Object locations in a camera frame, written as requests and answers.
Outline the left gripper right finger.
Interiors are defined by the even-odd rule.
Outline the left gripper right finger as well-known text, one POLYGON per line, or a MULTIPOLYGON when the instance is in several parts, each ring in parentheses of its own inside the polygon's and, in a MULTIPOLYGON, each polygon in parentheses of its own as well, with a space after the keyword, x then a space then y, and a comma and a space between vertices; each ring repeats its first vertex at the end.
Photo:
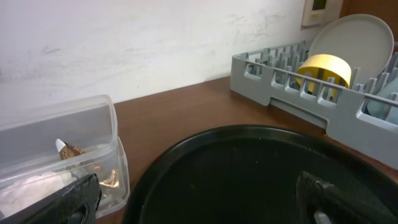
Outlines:
POLYGON ((383 212, 308 172, 298 176, 296 200, 303 223, 397 223, 393 212, 383 212))

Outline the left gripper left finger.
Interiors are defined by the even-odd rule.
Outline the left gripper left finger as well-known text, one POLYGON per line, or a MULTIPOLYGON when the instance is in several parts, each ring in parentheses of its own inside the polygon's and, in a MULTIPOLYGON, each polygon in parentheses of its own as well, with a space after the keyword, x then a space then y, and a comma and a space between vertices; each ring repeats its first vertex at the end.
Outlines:
POLYGON ((1 224, 95 224, 102 191, 96 174, 87 174, 1 224))

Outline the brown snack wrapper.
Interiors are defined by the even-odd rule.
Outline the brown snack wrapper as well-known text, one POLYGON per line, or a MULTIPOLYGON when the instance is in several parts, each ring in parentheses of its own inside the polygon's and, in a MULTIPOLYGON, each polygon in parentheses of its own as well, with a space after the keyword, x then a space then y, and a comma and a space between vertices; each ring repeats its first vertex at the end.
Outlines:
MULTIPOLYGON (((56 148, 60 155, 61 160, 73 158, 85 154, 85 151, 68 144, 61 139, 55 141, 56 148)), ((89 173, 95 173, 99 175, 99 184, 102 187, 108 189, 118 189, 120 188, 119 170, 113 169, 112 171, 106 171, 104 167, 100 165, 90 165, 85 169, 89 173)))

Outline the white tissue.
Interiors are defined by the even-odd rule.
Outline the white tissue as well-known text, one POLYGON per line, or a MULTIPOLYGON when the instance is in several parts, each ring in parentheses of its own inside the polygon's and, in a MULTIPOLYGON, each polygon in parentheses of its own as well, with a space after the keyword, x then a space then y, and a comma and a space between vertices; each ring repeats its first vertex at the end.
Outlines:
POLYGON ((1 219, 27 208, 76 181, 70 172, 46 172, 1 189, 1 219))

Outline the blue cup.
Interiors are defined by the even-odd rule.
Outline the blue cup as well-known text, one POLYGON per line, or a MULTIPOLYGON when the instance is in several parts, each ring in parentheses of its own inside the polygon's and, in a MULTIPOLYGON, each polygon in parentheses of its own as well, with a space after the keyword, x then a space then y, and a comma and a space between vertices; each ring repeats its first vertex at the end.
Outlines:
MULTIPOLYGON (((397 93, 397 78, 395 78, 393 81, 391 81, 389 84, 385 86, 378 94, 377 96, 386 98, 386 99, 391 99, 390 94, 391 93, 397 93)), ((395 106, 389 106, 385 103, 380 103, 378 101, 370 100, 368 105, 367 105, 368 112, 371 116, 380 118, 384 116, 389 110, 390 113, 386 118, 386 121, 390 123, 397 124, 397 116, 398 116, 398 110, 397 107, 395 106)))

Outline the yellow bowl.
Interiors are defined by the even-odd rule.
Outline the yellow bowl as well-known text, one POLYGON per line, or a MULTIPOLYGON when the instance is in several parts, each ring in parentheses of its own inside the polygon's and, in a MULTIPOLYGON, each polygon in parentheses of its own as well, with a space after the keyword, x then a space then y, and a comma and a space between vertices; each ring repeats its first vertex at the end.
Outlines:
POLYGON ((300 75, 310 73, 310 77, 322 81, 334 78, 335 84, 349 88, 351 67, 343 59, 330 54, 317 54, 309 57, 296 71, 300 75))

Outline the grey round plate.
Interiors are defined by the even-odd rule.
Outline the grey round plate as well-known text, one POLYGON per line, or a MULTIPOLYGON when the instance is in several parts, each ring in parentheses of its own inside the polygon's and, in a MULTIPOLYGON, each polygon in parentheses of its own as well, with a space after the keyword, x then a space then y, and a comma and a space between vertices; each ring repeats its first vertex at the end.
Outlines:
POLYGON ((366 83, 379 75, 389 63, 394 50, 391 28, 369 14, 342 17, 324 27, 315 37, 309 56, 330 54, 343 59, 359 74, 351 84, 366 83))

